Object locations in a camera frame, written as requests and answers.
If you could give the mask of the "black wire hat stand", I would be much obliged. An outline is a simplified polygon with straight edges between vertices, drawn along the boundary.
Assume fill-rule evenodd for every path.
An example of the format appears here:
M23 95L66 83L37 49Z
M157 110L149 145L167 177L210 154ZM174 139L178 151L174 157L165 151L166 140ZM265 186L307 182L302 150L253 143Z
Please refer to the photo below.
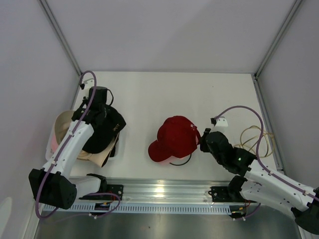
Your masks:
M191 160L191 158L192 158L192 154L190 154L189 156L185 158L181 158L177 160L176 162L170 162L169 164L172 166L184 166Z

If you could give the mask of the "black sport baseball cap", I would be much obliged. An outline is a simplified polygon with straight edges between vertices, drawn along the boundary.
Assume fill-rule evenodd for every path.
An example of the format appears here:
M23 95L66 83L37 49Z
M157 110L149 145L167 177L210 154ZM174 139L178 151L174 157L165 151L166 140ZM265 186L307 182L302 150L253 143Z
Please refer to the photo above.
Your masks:
M102 124L93 127L94 133L82 150L91 154L101 153L125 126L123 116L114 107L106 106L106 117Z

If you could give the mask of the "red baseball cap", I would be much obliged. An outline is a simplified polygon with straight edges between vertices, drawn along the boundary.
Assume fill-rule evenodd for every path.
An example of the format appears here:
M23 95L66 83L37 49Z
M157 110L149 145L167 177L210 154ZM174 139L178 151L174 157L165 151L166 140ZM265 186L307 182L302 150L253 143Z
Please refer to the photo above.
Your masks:
M184 158L196 151L200 138L197 126L189 119L169 117L158 129L157 139L149 145L149 157L157 163L170 157Z

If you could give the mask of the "pink bucket hat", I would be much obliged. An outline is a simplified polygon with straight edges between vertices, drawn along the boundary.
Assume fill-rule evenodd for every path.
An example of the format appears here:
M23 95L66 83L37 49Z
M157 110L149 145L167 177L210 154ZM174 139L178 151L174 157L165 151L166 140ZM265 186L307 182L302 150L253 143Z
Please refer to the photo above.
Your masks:
M50 141L50 148L53 153L56 152L58 149L62 139L59 136L56 136L55 134L52 136L51 141Z

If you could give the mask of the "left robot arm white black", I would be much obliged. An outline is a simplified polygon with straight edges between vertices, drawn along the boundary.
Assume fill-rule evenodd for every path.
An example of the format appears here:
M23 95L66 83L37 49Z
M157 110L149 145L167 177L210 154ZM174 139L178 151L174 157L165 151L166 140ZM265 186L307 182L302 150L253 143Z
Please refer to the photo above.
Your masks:
M108 187L100 176L88 175L73 182L70 173L78 155L89 138L103 124L107 116L105 87L92 87L89 97L75 111L69 129L53 156L41 169L32 169L28 179L36 205L47 204L69 209L76 199L92 195L96 199L107 196Z

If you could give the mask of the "beige bucket hat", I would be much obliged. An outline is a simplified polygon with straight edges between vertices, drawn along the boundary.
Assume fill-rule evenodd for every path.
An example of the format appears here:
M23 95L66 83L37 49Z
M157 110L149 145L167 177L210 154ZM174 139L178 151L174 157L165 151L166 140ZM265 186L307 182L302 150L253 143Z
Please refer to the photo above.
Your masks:
M57 136L59 136L61 139L63 139L70 127L71 118L73 116L74 111L65 111L62 112L55 120L54 126L57 133ZM112 148L114 147L114 144L117 141L117 137L119 134L111 141L110 145L105 149L106 155L108 155L109 151L112 151Z

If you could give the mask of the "white plastic bin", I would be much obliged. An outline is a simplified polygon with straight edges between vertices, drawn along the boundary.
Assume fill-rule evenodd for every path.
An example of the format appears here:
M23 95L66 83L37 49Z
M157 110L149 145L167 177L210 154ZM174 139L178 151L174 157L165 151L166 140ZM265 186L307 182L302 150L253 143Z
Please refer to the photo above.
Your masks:
M52 152L50 148L50 141L54 134L57 136L55 126L51 128L49 140L46 146L45 159L47 161L54 155L54 153ZM114 144L114 147L112 148L112 151L109 151L108 155L106 155L106 150L98 154L90 154L90 153L81 151L77 159L82 161L91 161L92 163L95 163L99 167L103 167L103 165L105 165L107 162L116 161L118 156L120 155L120 149L122 149L122 146L120 144L121 136L122 135L119 134L119 136L117 137L117 141Z

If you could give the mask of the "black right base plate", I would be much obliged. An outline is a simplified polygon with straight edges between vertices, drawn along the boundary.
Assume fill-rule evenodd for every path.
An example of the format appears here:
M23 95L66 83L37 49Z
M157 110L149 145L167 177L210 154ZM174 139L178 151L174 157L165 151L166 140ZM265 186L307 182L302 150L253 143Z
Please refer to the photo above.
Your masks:
M244 199L240 192L241 188L226 187L226 186L212 186L208 191L209 196L212 198L213 202L217 203L245 203L256 201L251 201Z

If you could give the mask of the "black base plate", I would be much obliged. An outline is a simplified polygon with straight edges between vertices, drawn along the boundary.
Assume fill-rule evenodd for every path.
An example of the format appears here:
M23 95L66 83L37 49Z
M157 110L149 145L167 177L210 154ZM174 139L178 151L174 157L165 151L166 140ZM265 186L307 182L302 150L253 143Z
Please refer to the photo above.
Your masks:
M213 202L217 203L245 203L256 201L251 201L244 199L240 192L241 188L226 187L226 186L212 186L208 191L209 196L212 198Z
M103 190L102 193L113 193L116 194L118 197L120 197L120 200L122 200L123 197L123 189L124 186L120 184L109 184L107 186L106 190ZM106 200L106 201L118 201L117 197L112 196L112 195L100 195L99 196L100 200Z

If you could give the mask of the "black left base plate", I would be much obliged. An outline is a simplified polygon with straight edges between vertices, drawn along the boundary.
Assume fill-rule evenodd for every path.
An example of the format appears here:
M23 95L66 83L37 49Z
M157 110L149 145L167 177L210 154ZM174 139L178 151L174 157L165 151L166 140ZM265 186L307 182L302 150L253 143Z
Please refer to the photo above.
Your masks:
M120 184L109 184L107 186L106 190L103 190L102 193L113 193L116 194L118 197L120 197L120 200L122 200L123 197L123 189L124 186ZM112 195L100 195L99 196L100 200L106 200L106 201L118 201L117 197L112 196Z

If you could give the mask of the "aluminium mounting rail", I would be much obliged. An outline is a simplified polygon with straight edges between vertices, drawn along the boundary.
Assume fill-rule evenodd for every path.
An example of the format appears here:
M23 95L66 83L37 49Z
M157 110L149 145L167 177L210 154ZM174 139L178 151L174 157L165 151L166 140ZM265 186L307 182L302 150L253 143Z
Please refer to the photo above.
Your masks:
M212 186L227 186L229 180L153 180L107 178L108 184L124 186L124 203L211 205L208 194Z

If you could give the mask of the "left aluminium frame post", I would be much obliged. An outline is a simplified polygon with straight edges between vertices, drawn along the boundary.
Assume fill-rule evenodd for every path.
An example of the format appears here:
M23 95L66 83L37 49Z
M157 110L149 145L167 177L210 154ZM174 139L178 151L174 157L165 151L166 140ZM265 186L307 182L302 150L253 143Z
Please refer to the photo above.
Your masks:
M60 24L57 21L57 18L51 9L49 2L47 0L38 0L39 6L41 7L45 17L47 18L55 36L57 37L66 57L68 58L70 64L75 70L76 74L80 76L82 74L81 68L73 54L73 51L61 29Z

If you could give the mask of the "aluminium frame post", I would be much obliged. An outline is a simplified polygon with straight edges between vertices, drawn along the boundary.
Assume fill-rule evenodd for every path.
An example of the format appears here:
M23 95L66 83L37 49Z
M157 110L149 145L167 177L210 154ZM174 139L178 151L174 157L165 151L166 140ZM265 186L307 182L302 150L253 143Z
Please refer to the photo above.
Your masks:
M288 32L291 24L293 23L295 17L297 16L298 12L302 8L304 4L304 0L295 0L290 7L283 23L280 25L275 37L273 38L269 48L267 49L261 63L259 64L256 72L254 73L254 79L258 81L259 77L261 76L263 70L271 60L272 56L276 52L277 48L279 47L281 41L283 40L284 36Z
M75 70L76 74L80 76L82 74L81 68L73 54L73 51L61 29L60 24L57 21L57 18L51 9L49 2L47 0L38 0L39 6L41 7L45 17L47 18L55 36L57 37L66 57L68 58L70 64Z

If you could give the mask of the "right aluminium frame post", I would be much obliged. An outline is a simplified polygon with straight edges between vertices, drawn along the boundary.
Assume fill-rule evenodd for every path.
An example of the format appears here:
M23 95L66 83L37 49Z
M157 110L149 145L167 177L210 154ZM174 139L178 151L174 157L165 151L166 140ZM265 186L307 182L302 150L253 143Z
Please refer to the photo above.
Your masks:
M256 72L254 73L254 79L258 81L259 77L261 76L263 70L271 60L272 56L276 52L277 48L279 47L281 41L283 40L284 36L288 32L291 24L293 23L295 17L297 16L298 12L302 8L304 4L304 0L295 0L290 7L283 23L280 25L275 37L273 38L269 48L267 49L261 63L259 64Z

